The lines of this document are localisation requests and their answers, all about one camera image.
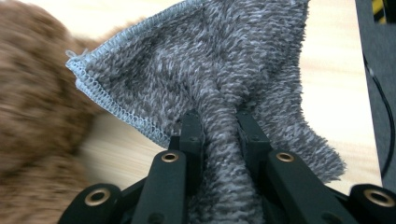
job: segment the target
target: brown fur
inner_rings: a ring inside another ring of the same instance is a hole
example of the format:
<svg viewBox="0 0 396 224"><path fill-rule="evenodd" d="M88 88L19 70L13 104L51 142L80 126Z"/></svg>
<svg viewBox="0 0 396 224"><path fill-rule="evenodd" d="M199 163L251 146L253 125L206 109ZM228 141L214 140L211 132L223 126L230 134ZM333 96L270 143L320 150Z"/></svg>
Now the brown fur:
<svg viewBox="0 0 396 224"><path fill-rule="evenodd" d="M72 153L101 109L64 64L96 46L40 7L0 2L1 223L56 223L87 186Z"/></svg>

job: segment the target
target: black cable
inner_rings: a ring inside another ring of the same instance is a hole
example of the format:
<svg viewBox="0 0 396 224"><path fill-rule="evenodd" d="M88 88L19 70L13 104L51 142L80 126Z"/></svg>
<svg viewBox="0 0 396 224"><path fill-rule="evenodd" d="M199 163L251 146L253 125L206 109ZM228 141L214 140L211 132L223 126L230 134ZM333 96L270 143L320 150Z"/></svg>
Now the black cable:
<svg viewBox="0 0 396 224"><path fill-rule="evenodd" d="M390 109L390 105L389 105L389 102L387 100L387 97L385 96L385 93L382 90L382 87L379 84L379 81L376 78L373 70L369 67L369 65L367 63L366 56L364 55L364 53L363 53L363 60L364 60L364 66L367 69L368 74L370 75L370 77L373 79L373 81L374 81L374 83L376 85L376 88L378 89L379 94L381 95L382 102L384 102L385 108L387 109L387 112L388 112L388 118L389 118L389 124L390 124L390 144L389 144L389 151L388 151L387 160L385 161L384 167L382 167L382 169L381 169L381 177L384 178L384 176L387 174L387 172L389 170L390 163L392 162L393 154L394 154L394 147L395 147L395 122L393 120L392 111Z"/></svg>

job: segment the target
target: folded fabric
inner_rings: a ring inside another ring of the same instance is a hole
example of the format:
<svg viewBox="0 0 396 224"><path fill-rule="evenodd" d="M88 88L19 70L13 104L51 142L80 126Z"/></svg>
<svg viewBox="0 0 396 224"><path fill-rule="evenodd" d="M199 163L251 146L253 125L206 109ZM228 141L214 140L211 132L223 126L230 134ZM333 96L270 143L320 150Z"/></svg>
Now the folded fabric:
<svg viewBox="0 0 396 224"><path fill-rule="evenodd" d="M190 223L263 223L262 201L238 144L246 109L274 149L297 153L323 181L345 165L304 120L299 57L308 1L188 0L141 21L66 66L77 86L162 147L198 111L204 180Z"/></svg>

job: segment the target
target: wooden table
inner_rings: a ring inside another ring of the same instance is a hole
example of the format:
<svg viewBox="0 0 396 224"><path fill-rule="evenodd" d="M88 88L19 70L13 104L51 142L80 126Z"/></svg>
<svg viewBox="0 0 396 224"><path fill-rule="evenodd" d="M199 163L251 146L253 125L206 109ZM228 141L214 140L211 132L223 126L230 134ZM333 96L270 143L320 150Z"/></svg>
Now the wooden table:
<svg viewBox="0 0 396 224"><path fill-rule="evenodd" d="M98 37L178 0L25 2L42 6L75 35ZM346 194L358 183L381 185L354 4L354 0L311 0L301 57L304 115L347 163L341 181L329 184ZM97 118L79 158L92 183L109 182L124 189L147 175L160 150L134 128L103 115Z"/></svg>

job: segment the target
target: fuzzy gray fabric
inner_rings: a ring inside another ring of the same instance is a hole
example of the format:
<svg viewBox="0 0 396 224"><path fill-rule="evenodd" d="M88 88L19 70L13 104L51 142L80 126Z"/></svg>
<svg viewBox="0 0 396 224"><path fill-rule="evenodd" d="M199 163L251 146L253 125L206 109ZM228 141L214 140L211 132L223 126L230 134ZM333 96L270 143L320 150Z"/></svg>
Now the fuzzy gray fabric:
<svg viewBox="0 0 396 224"><path fill-rule="evenodd" d="M188 0L67 63L97 104L167 147L195 108L208 143L190 223L263 223L237 140L253 114L274 149L296 152L323 181L345 165L304 121L299 55L308 1Z"/></svg>

